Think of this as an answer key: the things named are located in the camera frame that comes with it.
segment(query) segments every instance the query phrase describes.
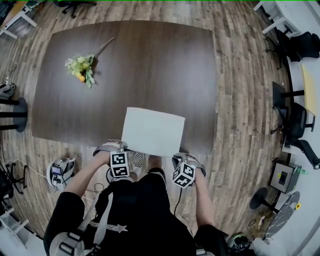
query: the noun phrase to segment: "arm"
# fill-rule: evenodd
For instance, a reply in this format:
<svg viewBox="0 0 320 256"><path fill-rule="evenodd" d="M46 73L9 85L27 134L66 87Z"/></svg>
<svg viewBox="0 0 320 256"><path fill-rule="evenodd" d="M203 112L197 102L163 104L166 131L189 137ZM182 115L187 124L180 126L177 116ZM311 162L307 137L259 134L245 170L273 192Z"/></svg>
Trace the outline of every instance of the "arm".
<svg viewBox="0 0 320 256"><path fill-rule="evenodd" d="M207 189L207 183L201 170L195 170L196 222L198 231L194 241L207 252L215 256L228 255L228 246L222 232L214 227L214 208Z"/></svg>
<svg viewBox="0 0 320 256"><path fill-rule="evenodd" d="M82 197L93 175L101 166L108 164L109 161L110 152L100 151L72 178L70 183L64 189L64 192L71 192Z"/></svg>
<svg viewBox="0 0 320 256"><path fill-rule="evenodd" d="M195 170L195 190L196 190L196 223L198 228L203 225L214 226L214 208L209 196L207 183L201 170Z"/></svg>

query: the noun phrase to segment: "shoe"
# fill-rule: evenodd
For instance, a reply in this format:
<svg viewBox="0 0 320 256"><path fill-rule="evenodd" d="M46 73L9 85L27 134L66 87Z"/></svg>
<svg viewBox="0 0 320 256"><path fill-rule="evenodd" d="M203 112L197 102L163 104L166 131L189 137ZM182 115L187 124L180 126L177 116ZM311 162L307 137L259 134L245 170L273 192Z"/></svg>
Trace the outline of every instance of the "shoe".
<svg viewBox="0 0 320 256"><path fill-rule="evenodd" d="M114 179L114 176L113 176L113 174L112 174L111 168L109 168L109 169L106 171L105 177L106 177L106 181L110 184L111 181Z"/></svg>
<svg viewBox="0 0 320 256"><path fill-rule="evenodd" d="M140 152L135 152L133 156L133 172L139 177L142 171L145 155Z"/></svg>

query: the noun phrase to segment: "yellow flower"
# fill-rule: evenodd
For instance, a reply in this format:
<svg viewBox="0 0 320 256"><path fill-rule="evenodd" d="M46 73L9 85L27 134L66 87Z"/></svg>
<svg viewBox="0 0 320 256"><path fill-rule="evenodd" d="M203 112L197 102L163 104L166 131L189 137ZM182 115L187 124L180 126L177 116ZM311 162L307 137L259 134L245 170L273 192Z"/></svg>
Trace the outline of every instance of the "yellow flower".
<svg viewBox="0 0 320 256"><path fill-rule="evenodd" d="M296 210L299 210L300 208L301 208L301 203L298 202L298 203L296 204L296 206L295 206L295 209L296 209Z"/></svg>
<svg viewBox="0 0 320 256"><path fill-rule="evenodd" d="M81 82L85 81L85 77L83 75L77 75L76 76Z"/></svg>

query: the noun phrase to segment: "star logo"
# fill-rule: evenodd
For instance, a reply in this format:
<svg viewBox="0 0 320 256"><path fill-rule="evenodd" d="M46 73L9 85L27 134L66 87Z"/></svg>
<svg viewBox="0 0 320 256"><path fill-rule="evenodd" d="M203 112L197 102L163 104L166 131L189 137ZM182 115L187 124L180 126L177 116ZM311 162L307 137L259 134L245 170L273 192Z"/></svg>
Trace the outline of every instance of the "star logo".
<svg viewBox="0 0 320 256"><path fill-rule="evenodd" d="M128 231L128 230L126 230L126 227L127 227L127 226L121 226L121 225L118 224L118 231L119 231L119 233L120 233L121 231Z"/></svg>

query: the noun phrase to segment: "small device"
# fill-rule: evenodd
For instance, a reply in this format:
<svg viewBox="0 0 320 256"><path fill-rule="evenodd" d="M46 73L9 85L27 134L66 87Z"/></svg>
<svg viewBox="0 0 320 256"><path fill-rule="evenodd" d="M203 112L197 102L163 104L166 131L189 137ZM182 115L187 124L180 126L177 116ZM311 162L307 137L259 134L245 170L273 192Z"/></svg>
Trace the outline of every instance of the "small device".
<svg viewBox="0 0 320 256"><path fill-rule="evenodd" d="M300 173L296 171L298 167L299 166L292 163L276 162L270 186L285 194L294 190L300 175Z"/></svg>
<svg viewBox="0 0 320 256"><path fill-rule="evenodd" d="M75 175L74 170L77 156L75 155L72 159L59 157L47 166L46 179L50 186L56 188L56 190L62 191L65 189Z"/></svg>
<svg viewBox="0 0 320 256"><path fill-rule="evenodd" d="M5 82L0 84L0 99L2 100L11 100L13 95L15 94L16 85L12 82L12 77L17 68L15 64L12 70L6 75Z"/></svg>

